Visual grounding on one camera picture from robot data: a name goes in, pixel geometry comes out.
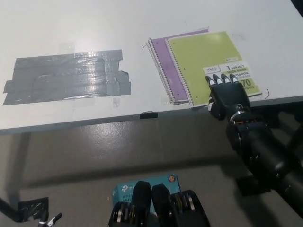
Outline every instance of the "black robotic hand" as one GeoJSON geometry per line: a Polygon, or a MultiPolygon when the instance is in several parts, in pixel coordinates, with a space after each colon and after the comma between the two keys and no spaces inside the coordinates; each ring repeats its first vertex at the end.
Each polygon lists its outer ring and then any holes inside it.
{"type": "Polygon", "coordinates": [[[223,120],[227,117],[229,121],[236,115],[250,110],[250,101],[235,75],[230,74],[228,78],[221,74],[219,78],[213,74],[213,78],[206,76],[206,81],[211,90],[208,110],[216,119],[223,120]]]}
{"type": "Polygon", "coordinates": [[[59,213],[54,218],[52,218],[49,222],[47,222],[48,221],[48,211],[45,210],[40,219],[38,227],[53,227],[61,217],[62,217],[62,213],[59,213]]]}

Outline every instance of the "box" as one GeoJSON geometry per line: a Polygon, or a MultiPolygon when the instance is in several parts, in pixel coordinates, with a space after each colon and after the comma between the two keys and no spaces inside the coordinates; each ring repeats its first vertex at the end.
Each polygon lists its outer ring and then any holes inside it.
{"type": "MultiPolygon", "coordinates": [[[[133,189],[138,181],[147,181],[150,183],[151,187],[162,183],[165,185],[165,187],[168,188],[168,190],[170,191],[170,194],[180,192],[180,186],[179,186],[178,177],[176,174],[151,177],[151,178],[146,178],[146,179],[140,179],[137,181],[129,181],[129,182],[125,182],[125,183],[120,183],[115,187],[115,189],[113,191],[113,197],[112,197],[113,205],[115,205],[117,202],[122,202],[122,201],[131,202],[132,195],[133,195],[133,189]]],[[[151,202],[150,213],[156,214],[152,202],[151,202]]]]}

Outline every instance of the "robotic hand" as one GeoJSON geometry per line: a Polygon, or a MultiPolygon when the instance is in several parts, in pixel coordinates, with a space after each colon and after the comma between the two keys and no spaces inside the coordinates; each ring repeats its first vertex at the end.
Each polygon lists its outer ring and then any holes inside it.
{"type": "Polygon", "coordinates": [[[303,218],[300,159],[274,137],[262,117],[250,111],[244,87],[233,74],[205,79],[211,90],[208,110],[218,120],[227,118],[226,134],[232,148],[260,185],[276,190],[303,218]]]}
{"type": "Polygon", "coordinates": [[[54,218],[52,218],[49,222],[47,222],[48,220],[48,211],[45,210],[40,222],[38,224],[38,227],[53,227],[55,225],[55,223],[62,217],[62,213],[59,213],[58,215],[56,215],[54,218]]]}

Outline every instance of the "notebook label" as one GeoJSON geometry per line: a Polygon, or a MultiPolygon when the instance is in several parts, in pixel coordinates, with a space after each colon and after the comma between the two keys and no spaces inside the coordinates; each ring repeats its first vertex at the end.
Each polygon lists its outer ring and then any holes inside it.
{"type": "Polygon", "coordinates": [[[204,73],[205,74],[208,74],[208,73],[215,73],[215,72],[220,72],[220,67],[218,65],[214,65],[214,66],[211,66],[211,67],[206,67],[206,68],[203,68],[204,70],[204,73]]]}
{"type": "Polygon", "coordinates": [[[245,61],[230,62],[230,63],[221,64],[215,67],[208,67],[208,68],[219,69],[219,71],[214,70],[213,72],[208,72],[208,73],[206,73],[206,71],[204,70],[205,74],[210,77],[213,77],[213,74],[216,74],[219,77],[221,77],[222,73],[228,77],[230,76],[230,74],[233,74],[238,78],[238,81],[242,83],[248,95],[254,95],[260,93],[260,89],[254,83],[249,66],[245,61]]]}

